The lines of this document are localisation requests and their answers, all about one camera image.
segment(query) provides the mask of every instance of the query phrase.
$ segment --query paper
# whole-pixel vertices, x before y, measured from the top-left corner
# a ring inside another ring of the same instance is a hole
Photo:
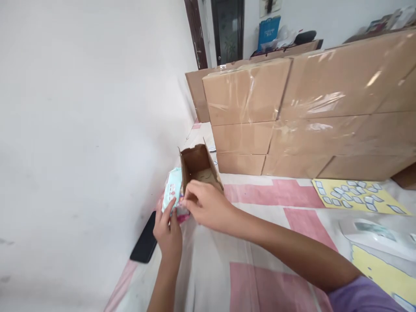
[[[352,263],[405,310],[414,311],[416,279],[356,245],[352,245]]]
[[[312,183],[327,208],[412,215],[377,182],[313,179]]]

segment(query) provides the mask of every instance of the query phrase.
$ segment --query white wall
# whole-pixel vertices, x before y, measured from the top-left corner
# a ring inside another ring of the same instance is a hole
[[[102,311],[178,159],[183,0],[0,4],[0,311]]]
[[[259,0],[245,0],[243,57],[249,59],[257,49],[259,23],[268,17],[280,15],[280,27],[286,24],[296,31],[316,30],[325,49],[343,43],[371,21],[415,4],[416,0],[283,0],[279,11],[260,19]]]

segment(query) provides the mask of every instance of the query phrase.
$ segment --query pink and white sheet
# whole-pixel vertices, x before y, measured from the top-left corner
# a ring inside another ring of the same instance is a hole
[[[208,147],[214,145],[209,123],[195,124],[183,148],[203,138]],[[316,239],[347,259],[351,244],[338,225],[343,218],[365,218],[396,231],[416,230],[414,217],[327,209],[309,179],[229,174],[221,174],[221,179],[227,198],[239,209]],[[416,191],[404,191],[393,181],[383,187],[416,215]],[[197,225],[192,217],[181,227],[175,311],[332,311],[321,290],[264,249]],[[416,277],[415,263],[361,247]],[[105,311],[146,311],[160,260],[157,246],[148,264],[129,261]]]

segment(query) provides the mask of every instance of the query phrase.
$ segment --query smartphone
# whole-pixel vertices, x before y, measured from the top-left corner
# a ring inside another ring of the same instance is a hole
[[[156,211],[152,212],[149,221],[142,234],[137,241],[136,246],[134,246],[133,251],[130,255],[130,260],[137,261],[141,263],[149,263],[152,258],[153,252],[155,250],[157,241],[153,236],[153,228],[155,227],[156,220]]]

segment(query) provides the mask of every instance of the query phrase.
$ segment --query doorway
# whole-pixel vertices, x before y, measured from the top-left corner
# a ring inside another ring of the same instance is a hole
[[[243,59],[244,0],[211,0],[217,65]]]
[[[185,8],[186,14],[188,15],[189,28],[191,29],[192,43],[198,70],[208,68],[198,0],[185,0]]]

